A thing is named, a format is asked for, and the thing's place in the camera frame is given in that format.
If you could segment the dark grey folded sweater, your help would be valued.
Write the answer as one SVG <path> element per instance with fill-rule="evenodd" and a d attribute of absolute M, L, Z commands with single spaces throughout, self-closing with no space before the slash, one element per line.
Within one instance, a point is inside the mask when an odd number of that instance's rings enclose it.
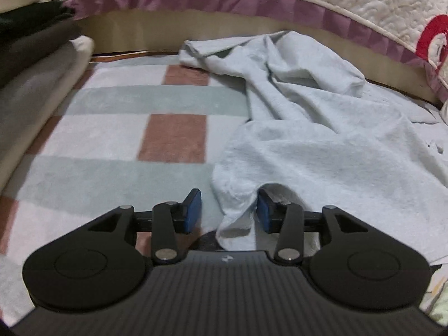
<path fill-rule="evenodd" d="M 80 28 L 71 20 L 61 20 L 1 48 L 1 87 L 39 60 L 78 38 Z"/>

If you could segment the beige bed frame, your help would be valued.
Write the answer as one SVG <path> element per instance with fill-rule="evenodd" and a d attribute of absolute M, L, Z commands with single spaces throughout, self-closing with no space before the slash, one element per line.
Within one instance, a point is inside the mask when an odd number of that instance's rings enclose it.
<path fill-rule="evenodd" d="M 111 11 L 79 20 L 82 33 L 95 42 L 96 53 L 176 52 L 186 40 L 254 36 L 297 31 L 352 63 L 368 80 L 438 106 L 423 67 L 394 61 L 334 33 L 266 17 L 187 11 Z"/>

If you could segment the grey cream folded garment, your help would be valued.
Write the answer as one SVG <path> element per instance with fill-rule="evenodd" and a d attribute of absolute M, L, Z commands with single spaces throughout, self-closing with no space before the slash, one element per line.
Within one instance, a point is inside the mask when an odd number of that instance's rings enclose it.
<path fill-rule="evenodd" d="M 94 41 L 79 36 L 1 88 L 1 187 L 81 78 L 93 51 Z"/>

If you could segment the checkered cartoon floor rug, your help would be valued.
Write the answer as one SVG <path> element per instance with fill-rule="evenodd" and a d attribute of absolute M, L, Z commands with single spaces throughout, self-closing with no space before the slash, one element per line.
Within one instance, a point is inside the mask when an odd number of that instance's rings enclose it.
<path fill-rule="evenodd" d="M 181 66 L 175 56 L 96 63 L 24 153 L 1 195 L 1 317 L 33 305 L 25 259 L 120 205 L 138 211 L 203 196 L 201 233 L 223 211 L 213 169 L 250 120 L 244 80 Z"/>

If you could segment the light grey abc t-shirt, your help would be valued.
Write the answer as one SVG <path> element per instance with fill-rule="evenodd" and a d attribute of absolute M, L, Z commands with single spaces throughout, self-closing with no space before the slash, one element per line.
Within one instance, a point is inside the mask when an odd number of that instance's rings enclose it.
<path fill-rule="evenodd" d="M 244 80 L 250 120 L 213 169 L 227 250 L 273 250 L 255 218 L 257 192 L 306 210 L 334 205 L 447 261 L 447 124 L 435 108 L 369 83 L 296 32 L 187 41 L 180 62 Z"/>

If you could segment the light green quilted mat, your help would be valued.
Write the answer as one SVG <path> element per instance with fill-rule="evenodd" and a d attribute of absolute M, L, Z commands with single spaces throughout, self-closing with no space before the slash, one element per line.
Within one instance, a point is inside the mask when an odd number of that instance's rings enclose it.
<path fill-rule="evenodd" d="M 440 325 L 448 323 L 447 264 L 436 265 L 430 284 L 420 303 L 420 310 Z"/>

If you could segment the black folded garment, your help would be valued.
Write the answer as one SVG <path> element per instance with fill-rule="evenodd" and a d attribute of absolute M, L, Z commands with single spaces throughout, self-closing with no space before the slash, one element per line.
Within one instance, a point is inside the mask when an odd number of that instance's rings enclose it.
<path fill-rule="evenodd" d="M 1 13 L 1 46 L 71 17 L 75 10 L 59 0 L 35 2 L 15 10 Z"/>

